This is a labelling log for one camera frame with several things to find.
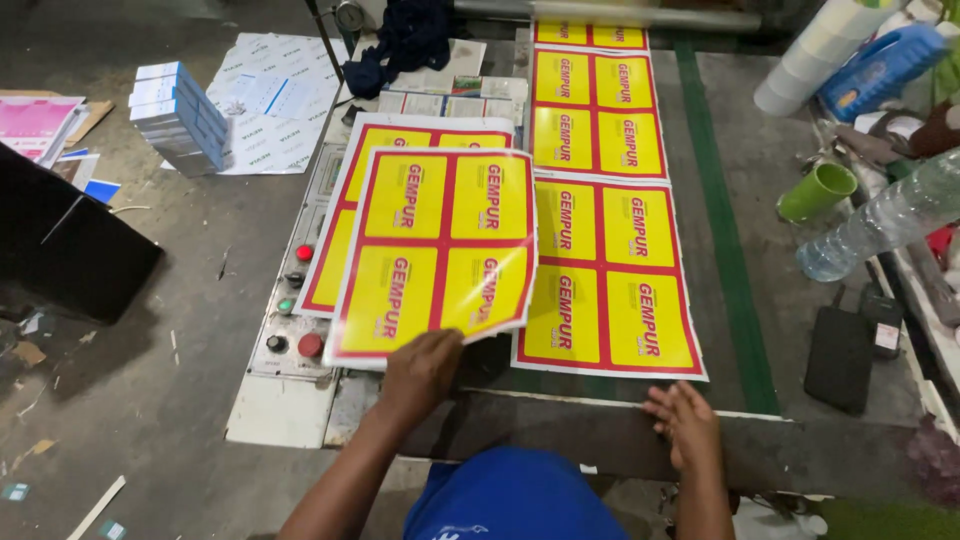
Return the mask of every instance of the blue shirt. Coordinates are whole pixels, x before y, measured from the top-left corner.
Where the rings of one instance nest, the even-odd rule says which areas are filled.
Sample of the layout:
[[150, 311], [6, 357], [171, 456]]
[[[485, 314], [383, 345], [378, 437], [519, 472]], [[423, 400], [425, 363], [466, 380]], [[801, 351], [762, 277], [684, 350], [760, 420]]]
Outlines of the blue shirt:
[[628, 538], [580, 470], [556, 454], [494, 448], [462, 465], [435, 463], [403, 540]]

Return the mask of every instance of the red border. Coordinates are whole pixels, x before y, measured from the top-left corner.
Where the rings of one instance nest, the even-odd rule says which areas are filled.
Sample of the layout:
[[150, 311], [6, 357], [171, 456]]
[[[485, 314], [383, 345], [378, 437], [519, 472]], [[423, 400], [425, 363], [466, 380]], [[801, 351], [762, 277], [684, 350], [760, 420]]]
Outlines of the red border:
[[[510, 239], [473, 239], [473, 238], [454, 238], [452, 236], [452, 224], [453, 224], [453, 203], [455, 197], [455, 189], [457, 183], [457, 160], [460, 157], [470, 157], [470, 158], [483, 158], [483, 157], [501, 157], [505, 155], [503, 151], [496, 151], [493, 149], [488, 149], [487, 152], [471, 152], [469, 154], [464, 154], [457, 152], [456, 150], [450, 150], [447, 152], [378, 152], [373, 161], [373, 170], [376, 170], [379, 167], [380, 160], [385, 156], [444, 156], [447, 157], [448, 161], [446, 164], [446, 176], [444, 178], [444, 203], [443, 210], [441, 214], [441, 224], [440, 224], [440, 234], [437, 238], [392, 238], [392, 237], [379, 237], [379, 236], [367, 236], [367, 220], [370, 214], [370, 203], [371, 198], [367, 197], [364, 201], [364, 207], [359, 210], [360, 226], [358, 231], [360, 234], [357, 236], [356, 243], [353, 248], [353, 260], [350, 262], [348, 267], [350, 273], [360, 262], [360, 253], [362, 248], [365, 246], [405, 246], [405, 247], [429, 247], [437, 249], [437, 267], [434, 273], [434, 282], [433, 282], [433, 295], [430, 304], [430, 314], [428, 318], [428, 329], [438, 329], [440, 327], [440, 322], [443, 316], [444, 310], [444, 288], [446, 286], [446, 266], [449, 258], [449, 250], [453, 248], [506, 248], [506, 247], [525, 247], [527, 249], [527, 272], [526, 277], [523, 283], [523, 287], [520, 289], [520, 294], [518, 296], [520, 302], [517, 305], [516, 311], [514, 312], [513, 318], [520, 319], [523, 317], [523, 312], [526, 310], [526, 299], [530, 295], [530, 289], [533, 286], [533, 274], [534, 274], [534, 235], [537, 233], [537, 230], [534, 227], [534, 209], [533, 206], [533, 197], [534, 197], [534, 188], [533, 182], [528, 182], [526, 185], [527, 191], [527, 220], [526, 220], [526, 235], [522, 238], [510, 238]], [[527, 168], [527, 178], [533, 179], [533, 160], [523, 154], [508, 154], [511, 157], [521, 158], [525, 161]], [[372, 189], [373, 185], [376, 182], [376, 176], [371, 176], [371, 184], [368, 185], [368, 193]], [[337, 319], [337, 323], [341, 325], [346, 324], [348, 313], [350, 309], [350, 300], [353, 296], [354, 286], [356, 285], [356, 280], [349, 280], [347, 283], [347, 291], [344, 297], [344, 306], [341, 309], [340, 317]], [[384, 356], [388, 355], [392, 351], [363, 351], [363, 352], [344, 352], [340, 349], [340, 339], [339, 335], [336, 335], [333, 339], [333, 351], [334, 355], [337, 357], [370, 357], [370, 356]]]
[[601, 49], [616, 50], [616, 51], [649, 51], [650, 50], [650, 36], [647, 34], [646, 30], [633, 28], [633, 27], [626, 27], [626, 26], [613, 26], [611, 28], [623, 28], [623, 29], [631, 28], [632, 30], [641, 30], [641, 32], [643, 33], [643, 46], [630, 47], [630, 46], [624, 45], [622, 47], [618, 47], [616, 45], [597, 45], [596, 42], [593, 40], [592, 24], [588, 24], [585, 26], [585, 32], [587, 34], [586, 45], [581, 43], [568, 43], [566, 41], [549, 41], [546, 39], [540, 39], [540, 22], [539, 21], [534, 24], [534, 43], [544, 43], [544, 44], [550, 44], [550, 45], [565, 45], [567, 47], [597, 47]]
[[367, 132], [370, 129], [385, 129], [385, 130], [395, 130], [395, 131], [407, 131], [407, 132], [417, 132], [417, 133], [430, 133], [430, 146], [436, 147], [440, 144], [440, 137], [443, 135], [504, 135], [507, 137], [506, 146], [504, 148], [513, 148], [514, 146], [514, 135], [508, 134], [507, 132], [498, 132], [498, 131], [457, 131], [450, 129], [440, 129], [440, 128], [409, 128], [403, 126], [396, 126], [393, 124], [366, 124], [363, 127], [363, 131], [360, 132], [360, 141], [357, 143], [353, 152], [353, 160], [350, 161], [349, 168], [347, 170], [347, 181], [344, 182], [343, 186], [340, 189], [340, 194], [337, 198], [337, 202], [334, 205], [332, 213], [327, 216], [326, 219], [330, 219], [330, 227], [326, 230], [326, 236], [323, 238], [317, 238], [317, 245], [322, 246], [320, 252], [317, 254], [319, 258], [317, 262], [317, 267], [314, 269], [313, 277], [310, 280], [310, 283], [307, 284], [306, 296], [303, 299], [303, 309], [314, 309], [317, 311], [323, 311], [324, 313], [333, 314], [333, 310], [336, 306], [328, 304], [315, 304], [313, 302], [313, 296], [317, 292], [317, 282], [320, 281], [320, 275], [324, 271], [324, 263], [326, 262], [327, 253], [330, 250], [330, 237], [333, 236], [333, 230], [337, 224], [337, 220], [340, 219], [340, 212], [342, 210], [356, 210], [357, 204], [353, 201], [347, 200], [347, 191], [349, 184], [353, 179], [353, 173], [356, 171], [357, 162], [360, 160], [360, 153], [363, 151], [363, 145], [367, 142]]
[[[531, 363], [540, 365], [555, 365], [561, 367], [578, 369], [596, 369], [611, 372], [631, 372], [631, 373], [676, 373], [676, 374], [696, 374], [704, 373], [703, 361], [697, 351], [696, 340], [693, 335], [693, 328], [690, 323], [690, 313], [686, 304], [686, 294], [684, 287], [684, 274], [682, 262], [680, 259], [680, 242], [677, 236], [677, 225], [673, 218], [673, 196], [671, 188], [666, 186], [640, 186], [640, 185], [621, 185], [621, 184], [597, 184], [591, 182], [573, 181], [566, 179], [546, 179], [535, 178], [538, 183], [544, 184], [573, 184], [589, 185], [593, 187], [594, 201], [594, 223], [604, 224], [603, 218], [603, 189], [626, 189], [630, 191], [661, 191], [666, 195], [667, 215], [670, 223], [670, 239], [673, 247], [674, 262], [673, 266], [646, 266], [632, 265], [624, 263], [610, 262], [606, 254], [606, 236], [602, 227], [596, 227], [596, 259], [586, 260], [579, 258], [561, 258], [561, 257], [540, 257], [540, 265], [565, 266], [568, 268], [585, 268], [596, 271], [597, 276], [597, 326], [600, 335], [600, 361], [578, 362], [576, 360], [561, 360], [545, 356], [528, 356], [523, 352], [526, 330], [521, 329], [517, 338], [516, 360], [521, 363]], [[651, 367], [651, 366], [625, 366], [612, 363], [610, 347], [610, 309], [607, 304], [607, 273], [623, 272], [628, 274], [672, 276], [677, 280], [678, 302], [680, 303], [681, 316], [684, 322], [684, 336], [686, 344], [690, 351], [690, 357], [693, 358], [693, 366], [688, 368], [676, 367]]]
[[[552, 101], [541, 101], [537, 99], [537, 67], [540, 63], [540, 53], [568, 53], [573, 55], [582, 55], [588, 58], [588, 74], [590, 76], [589, 82], [589, 94], [590, 94], [590, 103], [587, 105], [581, 104], [568, 104]], [[621, 109], [615, 107], [604, 107], [599, 105], [599, 102], [596, 101], [596, 57], [604, 58], [613, 58], [613, 59], [623, 59], [623, 58], [644, 58], [647, 64], [647, 80], [650, 82], [650, 107], [636, 107], [630, 109]], [[603, 53], [593, 53], [588, 51], [554, 51], [554, 50], [535, 50], [534, 51], [534, 61], [533, 61], [533, 82], [531, 83], [531, 105], [533, 107], [533, 113], [530, 115], [530, 152], [536, 154], [537, 144], [537, 109], [540, 107], [557, 109], [557, 110], [587, 110], [590, 113], [590, 129], [592, 130], [592, 137], [590, 138], [590, 159], [592, 161], [590, 169], [574, 169], [569, 167], [558, 167], [554, 165], [537, 165], [538, 168], [555, 170], [555, 171], [566, 171], [571, 173], [581, 173], [581, 174], [597, 174], [605, 175], [615, 178], [625, 178], [625, 179], [658, 179], [658, 180], [667, 180], [666, 171], [666, 154], [663, 149], [663, 137], [660, 133], [660, 111], [657, 107], [657, 92], [654, 88], [654, 73], [653, 66], [650, 60], [650, 57], [646, 55], [616, 55], [616, 54], [603, 54]], [[658, 154], [660, 155], [660, 172], [658, 174], [626, 174], [615, 171], [607, 171], [601, 168], [600, 165], [600, 112], [606, 112], [610, 114], [653, 114], [654, 117], [654, 129], [657, 132], [657, 147]]]

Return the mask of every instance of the red button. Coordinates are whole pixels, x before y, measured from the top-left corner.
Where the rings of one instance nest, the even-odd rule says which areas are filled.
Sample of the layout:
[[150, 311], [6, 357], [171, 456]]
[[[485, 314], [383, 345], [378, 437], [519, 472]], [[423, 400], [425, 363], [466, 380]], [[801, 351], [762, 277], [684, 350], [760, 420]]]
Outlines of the red button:
[[297, 248], [297, 258], [302, 260], [303, 262], [307, 262], [308, 260], [313, 258], [313, 248], [305, 244], [300, 246], [299, 248]]
[[307, 358], [316, 358], [324, 351], [324, 339], [319, 334], [310, 332], [300, 338], [297, 343], [297, 352]]

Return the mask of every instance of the blue plastic bottle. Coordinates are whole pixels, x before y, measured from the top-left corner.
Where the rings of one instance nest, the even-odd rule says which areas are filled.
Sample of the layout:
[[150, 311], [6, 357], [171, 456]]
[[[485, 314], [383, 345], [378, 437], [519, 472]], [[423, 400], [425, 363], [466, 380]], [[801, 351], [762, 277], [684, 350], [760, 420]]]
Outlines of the blue plastic bottle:
[[947, 41], [933, 26], [917, 23], [868, 43], [820, 88], [820, 99], [843, 122], [873, 112], [903, 86], [947, 54]]

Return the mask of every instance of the green cup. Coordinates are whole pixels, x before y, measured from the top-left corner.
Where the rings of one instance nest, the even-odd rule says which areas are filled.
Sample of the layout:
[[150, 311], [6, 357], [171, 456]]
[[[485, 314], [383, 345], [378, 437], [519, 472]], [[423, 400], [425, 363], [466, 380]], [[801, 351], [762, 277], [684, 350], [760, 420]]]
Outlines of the green cup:
[[856, 190], [856, 177], [847, 167], [820, 163], [793, 189], [780, 196], [777, 213], [793, 223], [831, 208]]

